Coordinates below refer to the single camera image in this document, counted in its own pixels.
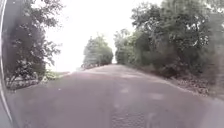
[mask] sky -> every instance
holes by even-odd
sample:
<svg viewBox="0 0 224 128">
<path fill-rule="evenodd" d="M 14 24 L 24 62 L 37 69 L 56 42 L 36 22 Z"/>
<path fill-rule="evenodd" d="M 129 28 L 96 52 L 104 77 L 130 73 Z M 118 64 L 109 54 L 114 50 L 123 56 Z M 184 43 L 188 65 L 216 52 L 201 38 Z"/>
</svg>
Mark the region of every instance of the sky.
<svg viewBox="0 0 224 128">
<path fill-rule="evenodd" d="M 75 71 L 83 61 L 83 50 L 90 37 L 104 35 L 115 52 L 114 34 L 121 29 L 132 31 L 131 10 L 142 2 L 162 0 L 61 0 L 65 6 L 57 16 L 59 26 L 47 30 L 48 40 L 61 46 L 54 56 L 54 71 Z"/>
</svg>

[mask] green tree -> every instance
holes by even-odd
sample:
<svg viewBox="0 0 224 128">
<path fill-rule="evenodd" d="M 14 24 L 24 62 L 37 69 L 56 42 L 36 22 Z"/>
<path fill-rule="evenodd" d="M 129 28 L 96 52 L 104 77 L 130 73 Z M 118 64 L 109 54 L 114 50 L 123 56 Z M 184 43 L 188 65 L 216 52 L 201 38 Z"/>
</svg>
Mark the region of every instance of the green tree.
<svg viewBox="0 0 224 128">
<path fill-rule="evenodd" d="M 161 7 L 143 3 L 133 9 L 138 36 L 115 40 L 118 62 L 126 64 L 135 58 L 135 64 L 153 65 L 166 76 L 201 74 L 212 60 L 214 45 L 222 43 L 224 32 L 223 12 L 209 4 L 204 0 L 164 0 Z"/>
<path fill-rule="evenodd" d="M 7 82 L 16 78 L 39 80 L 46 65 L 60 51 L 45 37 L 46 27 L 55 27 L 54 18 L 62 9 L 59 0 L 8 0 L 3 22 L 3 66 Z"/>
<path fill-rule="evenodd" d="M 111 64 L 113 53 L 102 36 L 90 39 L 84 50 L 84 68 Z"/>
</svg>

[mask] tree canopy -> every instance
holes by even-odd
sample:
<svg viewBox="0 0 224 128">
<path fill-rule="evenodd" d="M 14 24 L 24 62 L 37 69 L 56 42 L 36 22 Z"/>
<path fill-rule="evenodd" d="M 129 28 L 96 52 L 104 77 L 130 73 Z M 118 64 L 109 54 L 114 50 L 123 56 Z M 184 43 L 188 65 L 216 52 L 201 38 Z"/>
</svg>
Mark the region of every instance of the tree canopy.
<svg viewBox="0 0 224 128">
<path fill-rule="evenodd" d="M 113 53 L 102 36 L 91 38 L 84 50 L 84 68 L 111 64 Z"/>
<path fill-rule="evenodd" d="M 124 37 L 121 31 L 115 36 L 117 62 L 153 65 L 167 77 L 201 74 L 210 63 L 214 45 L 223 40 L 222 4 L 210 2 L 164 0 L 161 6 L 142 3 L 134 8 L 135 32 Z"/>
<path fill-rule="evenodd" d="M 8 0 L 3 22 L 3 66 L 5 79 L 41 79 L 46 65 L 60 51 L 47 41 L 45 29 L 58 23 L 59 0 Z"/>
</svg>

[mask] distant tree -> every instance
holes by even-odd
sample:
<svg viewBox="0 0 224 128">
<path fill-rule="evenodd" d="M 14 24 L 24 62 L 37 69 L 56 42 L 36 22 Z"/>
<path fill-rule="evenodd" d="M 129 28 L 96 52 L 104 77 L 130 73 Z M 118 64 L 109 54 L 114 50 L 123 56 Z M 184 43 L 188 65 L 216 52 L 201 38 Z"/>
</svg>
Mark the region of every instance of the distant tree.
<svg viewBox="0 0 224 128">
<path fill-rule="evenodd" d="M 90 39 L 84 50 L 84 68 L 111 64 L 113 53 L 102 36 Z"/>
</svg>

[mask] asphalt road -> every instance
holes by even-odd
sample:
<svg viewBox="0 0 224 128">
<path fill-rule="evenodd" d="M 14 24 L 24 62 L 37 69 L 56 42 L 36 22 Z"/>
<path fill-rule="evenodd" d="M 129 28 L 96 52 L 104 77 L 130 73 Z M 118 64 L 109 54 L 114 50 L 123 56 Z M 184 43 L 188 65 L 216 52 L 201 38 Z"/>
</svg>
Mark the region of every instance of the asphalt road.
<svg viewBox="0 0 224 128">
<path fill-rule="evenodd" d="M 223 128 L 224 103 L 124 66 L 11 94 L 20 128 Z"/>
</svg>

